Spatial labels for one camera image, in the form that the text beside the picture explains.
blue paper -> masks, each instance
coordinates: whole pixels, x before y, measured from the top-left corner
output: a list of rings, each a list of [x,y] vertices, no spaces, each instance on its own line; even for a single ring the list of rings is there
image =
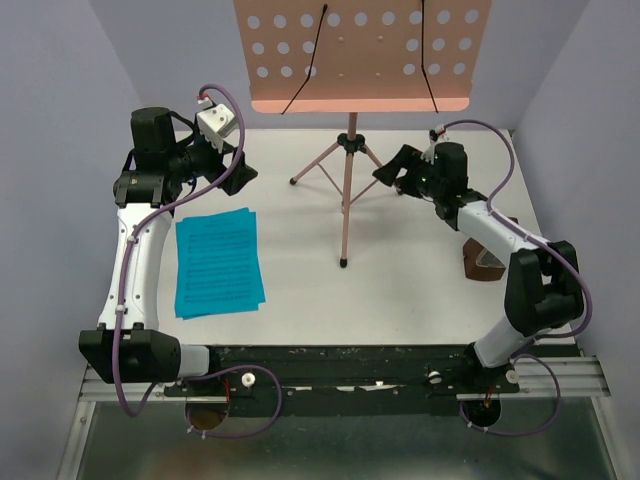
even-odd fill
[[[255,311],[265,302],[255,212],[185,218],[176,224],[176,236],[177,316]]]

music stand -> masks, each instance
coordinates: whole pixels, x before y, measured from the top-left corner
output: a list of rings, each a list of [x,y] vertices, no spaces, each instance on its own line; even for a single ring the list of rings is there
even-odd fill
[[[357,134],[355,112],[466,108],[491,0],[234,0],[234,5],[256,111],[349,113],[347,133],[290,180],[295,185],[318,166],[342,196],[340,266],[346,267],[351,205],[376,183],[351,198],[354,155],[365,153],[382,166]],[[309,81],[290,104],[307,78],[314,48]],[[340,146],[346,151],[342,190],[321,165]]]

gray wall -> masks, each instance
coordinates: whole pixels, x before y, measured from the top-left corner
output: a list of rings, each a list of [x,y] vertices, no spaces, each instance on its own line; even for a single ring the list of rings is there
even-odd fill
[[[518,126],[515,145],[543,232],[575,244],[597,353],[640,472],[640,3],[592,0]]]
[[[0,478],[54,478],[108,289],[139,99],[86,0],[0,15]]]
[[[90,1],[146,105],[191,114],[197,88],[216,82],[238,97],[253,128],[339,128],[346,123],[344,115],[281,117],[251,109],[232,0]],[[419,8],[419,0],[413,1]],[[365,114],[361,126],[415,129],[472,117],[514,128],[586,4],[587,0],[493,0],[466,111],[439,116]]]

screw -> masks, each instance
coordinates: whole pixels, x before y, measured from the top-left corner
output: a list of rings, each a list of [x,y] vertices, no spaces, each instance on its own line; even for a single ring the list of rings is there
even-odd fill
[[[429,374],[427,375],[427,379],[429,380],[430,384],[436,385],[442,382],[442,375],[440,375],[440,372],[433,370],[432,372],[429,372]]]
[[[516,372],[515,370],[509,370],[505,374],[505,377],[507,379],[507,382],[511,384],[516,384],[520,380],[520,375],[518,375],[518,372]]]

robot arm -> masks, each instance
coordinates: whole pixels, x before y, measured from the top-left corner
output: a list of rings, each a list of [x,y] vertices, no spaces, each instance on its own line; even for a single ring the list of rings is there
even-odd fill
[[[431,131],[430,138],[427,151],[404,145],[373,175],[400,194],[431,200],[442,220],[478,241],[507,268],[505,315],[467,349],[473,376],[482,376],[508,365],[511,356],[536,336],[582,315],[582,291],[576,279],[528,240],[548,244],[576,269],[577,257],[568,242],[550,243],[531,233],[521,237],[498,221],[489,212],[486,197],[468,188],[464,147],[449,142],[441,132]],[[406,173],[399,176],[402,169]]]
[[[118,312],[118,288],[123,281],[121,267],[125,248],[136,225],[164,205],[176,201],[184,182],[204,176],[209,182],[226,171],[223,157],[234,151],[224,141],[237,126],[233,113],[209,98],[198,102],[203,111],[196,123],[182,119],[166,108],[136,110],[131,115],[135,169],[130,161],[114,184],[118,205],[118,246],[104,309],[96,330],[80,333],[79,347],[91,366],[107,383],[113,383],[112,351]],[[193,133],[189,140],[177,142],[171,117],[181,119]],[[257,172],[241,161],[220,185],[234,195]],[[204,375],[215,368],[215,357],[204,346],[181,345],[158,332],[157,287],[164,241],[171,227],[173,211],[151,220],[137,237],[124,285],[120,338],[120,376],[123,383],[170,382],[187,376]]]

